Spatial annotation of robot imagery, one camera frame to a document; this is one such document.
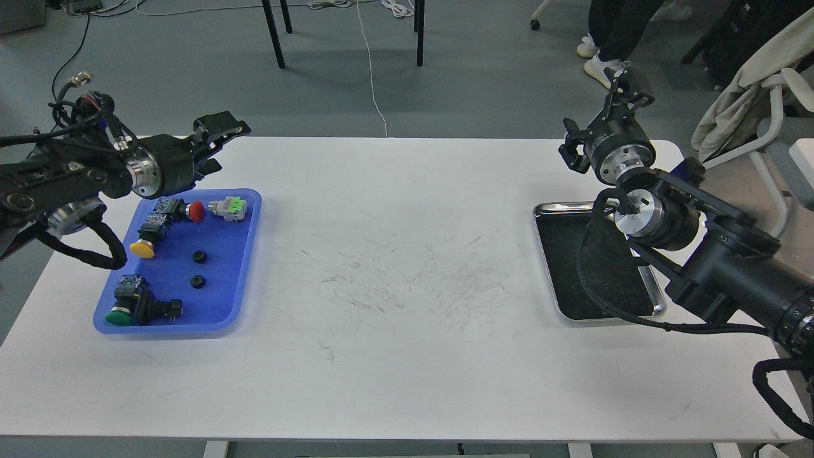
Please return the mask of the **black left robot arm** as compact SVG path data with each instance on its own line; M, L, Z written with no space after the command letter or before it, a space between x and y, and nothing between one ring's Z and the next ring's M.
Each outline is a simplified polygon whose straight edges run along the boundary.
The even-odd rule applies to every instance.
M100 194L156 199L191 190L221 170L214 156L227 142L251 133L246 121L220 112L196 119L186 138L139 138L114 115L111 96L88 91L65 99L91 79L81 72L59 90L50 105L52 132L2 138L3 147L33 147L26 159L2 165L2 259L38 240L93 267L124 267L125 247L102 220Z

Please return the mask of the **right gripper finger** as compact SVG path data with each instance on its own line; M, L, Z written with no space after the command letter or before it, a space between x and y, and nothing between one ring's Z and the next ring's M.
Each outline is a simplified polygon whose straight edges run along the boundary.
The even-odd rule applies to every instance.
M585 145L590 131L587 128L579 128L579 125L568 117L562 119L562 124L566 129L566 134L558 152L568 169L579 174L587 174L590 159L587 155L579 153L578 147Z
M637 110L655 101L649 80L638 69L622 67L605 69L604 73L610 81L610 88L603 104L603 122L631 121Z

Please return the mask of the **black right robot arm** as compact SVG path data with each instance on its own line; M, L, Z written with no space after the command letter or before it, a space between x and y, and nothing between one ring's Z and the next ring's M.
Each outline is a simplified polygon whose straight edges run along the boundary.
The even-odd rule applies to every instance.
M570 118L559 153L569 169L593 169L607 186L599 192L576 252L576 272L588 298L611 316L665 331L710 335L765 335L787 357L756 363L752 382L777 417L812 439L812 425L799 418L768 382L774 371L798 371L812 383L812 281L776 260L778 238L756 227L756 218L721 200L700 184L703 163L689 157L668 172L654 168L655 149L635 120L655 98L645 76L622 67L605 70L610 87L603 108L586 128ZM666 295L700 324L656 322L619 309L596 293L583 270L593 227L605 221L625 234L639 265L668 278Z

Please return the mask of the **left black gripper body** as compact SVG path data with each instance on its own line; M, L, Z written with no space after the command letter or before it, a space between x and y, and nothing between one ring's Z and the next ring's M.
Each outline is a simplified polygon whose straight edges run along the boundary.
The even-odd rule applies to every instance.
M189 191L203 177L200 168L207 161L207 143L195 141L193 136L157 134L132 140L128 147L126 165L132 191L143 199Z

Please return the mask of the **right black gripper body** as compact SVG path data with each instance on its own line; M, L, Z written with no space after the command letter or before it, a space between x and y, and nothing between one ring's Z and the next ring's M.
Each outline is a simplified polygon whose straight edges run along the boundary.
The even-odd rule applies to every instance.
M585 153L601 183L616 185L628 169L654 165L655 148L633 117L599 114L587 130Z

